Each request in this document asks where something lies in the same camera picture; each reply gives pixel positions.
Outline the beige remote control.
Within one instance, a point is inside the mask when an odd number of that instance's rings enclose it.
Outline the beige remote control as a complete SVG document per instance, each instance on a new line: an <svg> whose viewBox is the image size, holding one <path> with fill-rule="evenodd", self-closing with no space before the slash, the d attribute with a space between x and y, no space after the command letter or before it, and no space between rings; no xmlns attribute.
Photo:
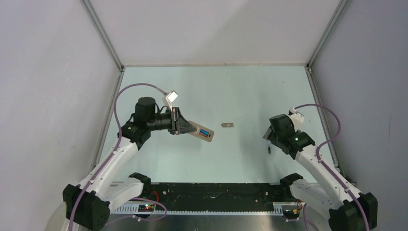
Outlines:
<svg viewBox="0 0 408 231"><path fill-rule="evenodd" d="M207 127L204 127L198 123L195 123L191 120L188 121L189 124L191 124L194 128L195 131L189 132L188 134L199 138L201 140L204 140L206 142L211 142L213 137L214 137L214 131L210 130Z"/></svg>

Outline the blue battery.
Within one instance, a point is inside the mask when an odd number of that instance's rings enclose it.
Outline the blue battery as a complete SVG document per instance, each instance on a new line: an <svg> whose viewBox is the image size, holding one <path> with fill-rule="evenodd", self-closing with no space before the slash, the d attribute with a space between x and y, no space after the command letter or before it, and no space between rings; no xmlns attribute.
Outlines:
<svg viewBox="0 0 408 231"><path fill-rule="evenodd" d="M205 131L205 130L201 129L201 130L200 130L200 134L201 134L201 135L203 135L203 136L207 136L207 137L209 137L210 132L208 132L208 131Z"/></svg>

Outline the beige battery compartment cover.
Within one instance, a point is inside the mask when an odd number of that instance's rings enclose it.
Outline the beige battery compartment cover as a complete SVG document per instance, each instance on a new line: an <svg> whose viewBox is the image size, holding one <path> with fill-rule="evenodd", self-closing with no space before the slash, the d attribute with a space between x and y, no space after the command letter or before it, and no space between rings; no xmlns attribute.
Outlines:
<svg viewBox="0 0 408 231"><path fill-rule="evenodd" d="M222 123L221 126L223 128L232 128L234 127L234 124L233 123Z"/></svg>

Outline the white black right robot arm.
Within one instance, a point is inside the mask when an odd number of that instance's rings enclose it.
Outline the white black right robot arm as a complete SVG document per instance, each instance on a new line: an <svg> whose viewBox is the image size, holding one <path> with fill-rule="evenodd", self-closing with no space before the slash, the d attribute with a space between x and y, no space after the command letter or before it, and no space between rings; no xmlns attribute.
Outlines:
<svg viewBox="0 0 408 231"><path fill-rule="evenodd" d="M268 140L303 166L317 181L311 185L293 173L281 179L280 196L285 201L295 198L319 212L328 220L332 231L371 231L378 225L378 201L372 193L362 193L343 177L320 154L315 141L299 128L301 113L270 118L264 139Z"/></svg>

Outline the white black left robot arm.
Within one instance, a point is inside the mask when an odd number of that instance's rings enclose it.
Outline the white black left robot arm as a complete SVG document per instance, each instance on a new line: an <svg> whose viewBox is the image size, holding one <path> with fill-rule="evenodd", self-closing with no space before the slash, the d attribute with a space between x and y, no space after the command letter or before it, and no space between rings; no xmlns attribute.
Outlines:
<svg viewBox="0 0 408 231"><path fill-rule="evenodd" d="M114 177L150 138L151 132L167 130L172 135L196 132L197 129L181 114L178 107L161 112L151 97L139 98L135 112L119 129L110 153L78 184L68 184L63 190L69 228L76 223L92 231L99 231L110 214L125 202L137 197L151 197L151 179L133 173L116 187Z"/></svg>

